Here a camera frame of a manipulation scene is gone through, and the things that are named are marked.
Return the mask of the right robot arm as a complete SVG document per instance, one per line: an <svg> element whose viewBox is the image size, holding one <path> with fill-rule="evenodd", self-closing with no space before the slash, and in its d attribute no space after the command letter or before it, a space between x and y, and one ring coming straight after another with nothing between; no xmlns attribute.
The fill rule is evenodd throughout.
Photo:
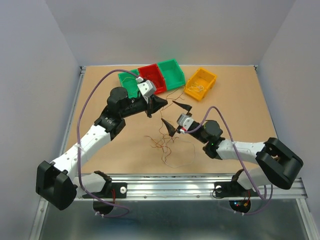
<svg viewBox="0 0 320 240"><path fill-rule="evenodd" d="M203 151L211 159L238 160L242 166L230 181L215 183L212 195L217 198L242 197L260 186L276 186L289 190L304 162L276 137L263 142L240 142L232 136L224 138L223 130L215 120L205 116L201 122L193 119L192 107L179 103L178 106L187 111L177 119L174 127L165 119L162 120L169 136L188 134L204 144Z"/></svg>

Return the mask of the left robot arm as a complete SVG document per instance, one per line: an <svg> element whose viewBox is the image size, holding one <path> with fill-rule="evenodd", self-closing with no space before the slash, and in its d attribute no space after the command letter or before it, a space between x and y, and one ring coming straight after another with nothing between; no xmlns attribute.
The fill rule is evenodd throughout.
<svg viewBox="0 0 320 240"><path fill-rule="evenodd" d="M48 162L41 162L36 170L35 192L55 206L65 210L77 197L97 193L106 197L111 193L112 180L101 171L81 176L81 167L98 150L109 144L125 127L125 118L145 112L147 117L168 104L155 95L155 87L139 84L137 97L129 97L121 86L110 91L106 107L84 136L65 153Z"/></svg>

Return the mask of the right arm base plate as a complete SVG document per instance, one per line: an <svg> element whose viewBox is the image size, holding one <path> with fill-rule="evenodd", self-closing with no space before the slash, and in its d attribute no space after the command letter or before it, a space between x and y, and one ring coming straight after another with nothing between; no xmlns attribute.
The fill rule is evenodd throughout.
<svg viewBox="0 0 320 240"><path fill-rule="evenodd" d="M252 189L244 189L236 181L218 181L214 183L212 196L216 199L257 197Z"/></svg>

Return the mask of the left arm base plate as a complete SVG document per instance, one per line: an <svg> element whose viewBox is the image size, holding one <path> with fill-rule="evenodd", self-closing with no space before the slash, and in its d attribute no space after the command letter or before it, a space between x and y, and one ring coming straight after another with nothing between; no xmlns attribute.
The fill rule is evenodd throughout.
<svg viewBox="0 0 320 240"><path fill-rule="evenodd" d="M126 182L105 183L101 190L92 192L100 199L125 199L127 197L128 184Z"/></svg>

